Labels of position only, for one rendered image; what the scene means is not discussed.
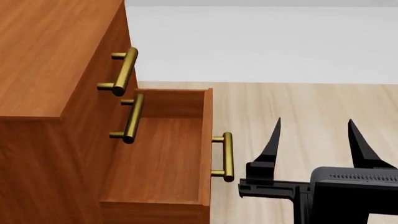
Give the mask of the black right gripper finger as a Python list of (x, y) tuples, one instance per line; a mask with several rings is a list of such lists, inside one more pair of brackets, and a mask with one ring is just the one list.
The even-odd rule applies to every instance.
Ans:
[(274, 180), (274, 171), (281, 132), (281, 118), (276, 122), (270, 140), (260, 155), (246, 164), (246, 178), (256, 180)]
[(396, 169), (383, 161), (367, 143), (354, 121), (348, 121), (348, 140), (355, 168), (362, 169)]

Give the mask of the open wooden drawer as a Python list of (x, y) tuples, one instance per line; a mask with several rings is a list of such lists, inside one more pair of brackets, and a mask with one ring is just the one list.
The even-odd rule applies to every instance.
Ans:
[(100, 197), (104, 224), (210, 224), (213, 91), (139, 93), (136, 139), (118, 144)]

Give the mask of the brown wooden cabinet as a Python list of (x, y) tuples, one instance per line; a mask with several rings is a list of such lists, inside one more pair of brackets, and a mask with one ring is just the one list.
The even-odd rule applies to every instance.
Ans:
[(103, 224), (124, 0), (0, 0), (0, 224)]

